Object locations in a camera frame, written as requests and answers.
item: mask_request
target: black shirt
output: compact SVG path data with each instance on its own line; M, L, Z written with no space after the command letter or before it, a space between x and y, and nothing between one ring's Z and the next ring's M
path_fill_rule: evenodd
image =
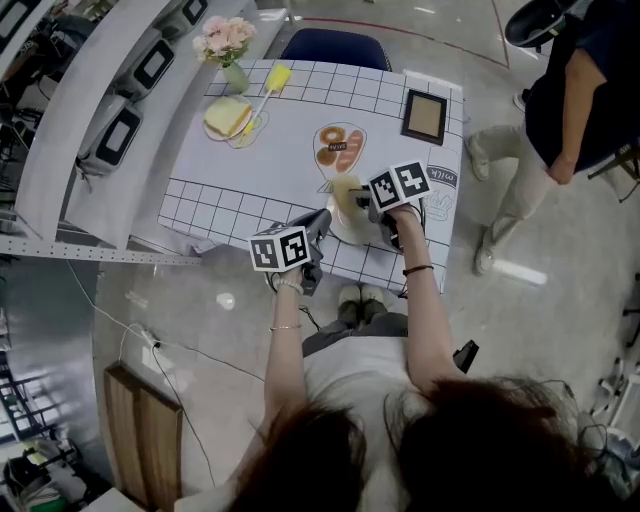
M525 122L540 157L551 166L562 150L565 66L586 51L607 82L598 87L576 171L591 167L640 137L640 0L596 0L553 43L545 75L531 89Z

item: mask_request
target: flower vase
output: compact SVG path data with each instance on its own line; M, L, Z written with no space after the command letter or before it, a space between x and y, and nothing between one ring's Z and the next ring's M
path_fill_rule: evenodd
M223 66L222 73L236 93L242 94L249 88L249 78L236 61L231 62L228 66Z

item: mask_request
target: white sneaker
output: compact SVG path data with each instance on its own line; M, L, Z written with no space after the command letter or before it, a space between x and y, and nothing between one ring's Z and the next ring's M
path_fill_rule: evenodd
M487 154L478 144L475 135L464 139L464 147L467 148L469 158L471 158L471 170L478 181L489 179L489 159Z
M362 292L360 295L362 296L363 304L368 300L375 300L384 305L384 292L382 291L382 288L378 288L377 286L373 286L371 284L365 284L362 287Z
M485 248L484 244L481 244L476 251L476 257L473 265L474 272L479 276L482 276L491 270L493 263L493 252Z
M345 302L360 302L360 288L355 284L344 286L340 290L340 296L338 297L338 308Z
M518 107L520 110L522 110L522 113L524 114L525 105L524 105L524 100L522 99L522 94L514 94L513 95L513 104L516 107Z

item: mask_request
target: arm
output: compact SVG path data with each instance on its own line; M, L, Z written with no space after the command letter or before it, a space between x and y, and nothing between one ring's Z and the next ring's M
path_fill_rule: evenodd
M284 278L299 284L302 281L300 269L295 268L287 272ZM299 300L298 292L290 286L279 287L273 327L300 325ZM300 329L276 329L271 334L271 348L264 379L263 426L268 430L273 419L281 411L296 409L306 401Z
M407 269L431 265L422 226L411 209L400 207L389 212L396 220ZM431 269L407 276L409 306L408 367L411 382L428 393L433 381L464 378L453 362L449 318Z
M593 94L607 81L589 54L582 49L576 50L571 56L565 75L562 152L549 169L549 175L560 185L566 185L573 177L593 105Z

